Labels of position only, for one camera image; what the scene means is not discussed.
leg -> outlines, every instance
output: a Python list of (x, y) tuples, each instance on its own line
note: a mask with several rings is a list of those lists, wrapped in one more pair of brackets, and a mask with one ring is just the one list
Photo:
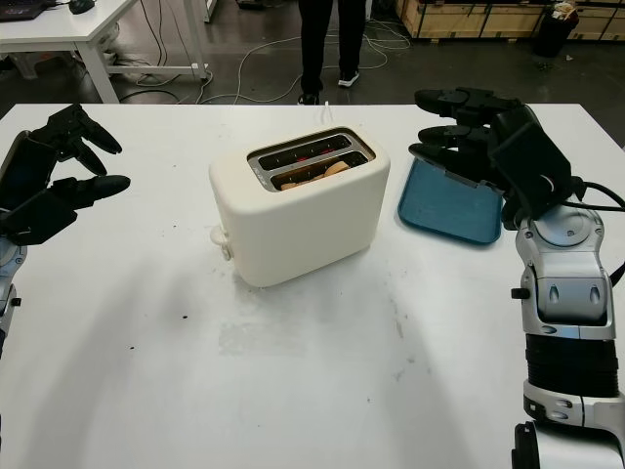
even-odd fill
[(204, 67), (204, 59), (202, 58), (202, 49), (197, 34), (197, 21), (195, 21), (195, 11), (193, 10), (192, 0), (185, 0), (185, 16), (187, 17), (188, 31), (191, 34), (191, 42), (193, 44), (192, 54), (197, 62), (197, 69), (200, 80), (206, 79), (206, 68)]
[(110, 84), (108, 79), (108, 73), (106, 72), (106, 66), (104, 65), (104, 58), (102, 52), (98, 49), (97, 44), (90, 44), (86, 42), (77, 42), (76, 47), (80, 53), (82, 62), (85, 63), (87, 71), (91, 75), (91, 79), (96, 85), (98, 94), (103, 103), (107, 104), (119, 104), (115, 90)]
[(302, 91), (317, 94), (322, 88), (323, 43), (328, 31), (332, 0), (299, 0), (302, 16)]
[(339, 67), (352, 74), (360, 63), (360, 45), (364, 33), (366, 0), (339, 0)]

computer mouse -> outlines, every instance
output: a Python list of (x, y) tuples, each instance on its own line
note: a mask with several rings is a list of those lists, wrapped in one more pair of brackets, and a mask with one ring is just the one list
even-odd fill
[(81, 13), (88, 12), (94, 6), (96, 2), (94, 0), (70, 0), (69, 1), (69, 10), (74, 15), (80, 15)]

person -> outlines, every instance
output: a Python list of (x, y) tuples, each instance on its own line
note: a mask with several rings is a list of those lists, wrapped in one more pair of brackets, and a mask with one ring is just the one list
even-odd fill
[[(339, 86), (351, 87), (358, 80), (360, 45), (364, 33), (366, 0), (339, 2)], [(299, 105), (318, 105), (323, 89), (323, 46), (332, 14), (332, 0), (299, 0), (302, 16), (302, 95)]]

toaster slot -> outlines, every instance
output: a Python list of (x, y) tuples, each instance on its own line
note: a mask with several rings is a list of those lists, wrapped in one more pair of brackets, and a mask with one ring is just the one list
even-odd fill
[(287, 171), (286, 173), (277, 174), (271, 178), (271, 183), (277, 190), (286, 191), (326, 177), (331, 177), (338, 172), (347, 171), (367, 161), (367, 157), (360, 151), (349, 151), (338, 156), (333, 156), (321, 161), (316, 161), (307, 166)]
[(310, 142), (291, 149), (285, 149), (259, 158), (258, 162), (266, 171), (282, 168), (290, 164), (306, 161), (307, 159), (331, 153), (339, 149), (346, 149), (351, 145), (344, 135), (334, 135), (325, 139)]

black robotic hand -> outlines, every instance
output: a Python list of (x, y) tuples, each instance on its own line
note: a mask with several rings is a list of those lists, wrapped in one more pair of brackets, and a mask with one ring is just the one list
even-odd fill
[[(115, 195), (130, 185), (125, 176), (107, 176), (83, 139), (109, 153), (121, 146), (80, 105), (67, 107), (32, 132), (21, 132), (0, 167), (0, 235), (18, 246), (40, 244), (76, 220), (74, 210)], [(96, 177), (67, 178), (49, 186), (57, 161), (76, 158)]]
[(422, 130), (422, 143), (410, 146), (410, 152), (467, 184), (501, 192), (507, 230), (516, 230), (522, 218), (539, 218), (573, 194), (568, 160), (519, 100), (457, 88), (418, 91), (415, 103), (458, 125)]

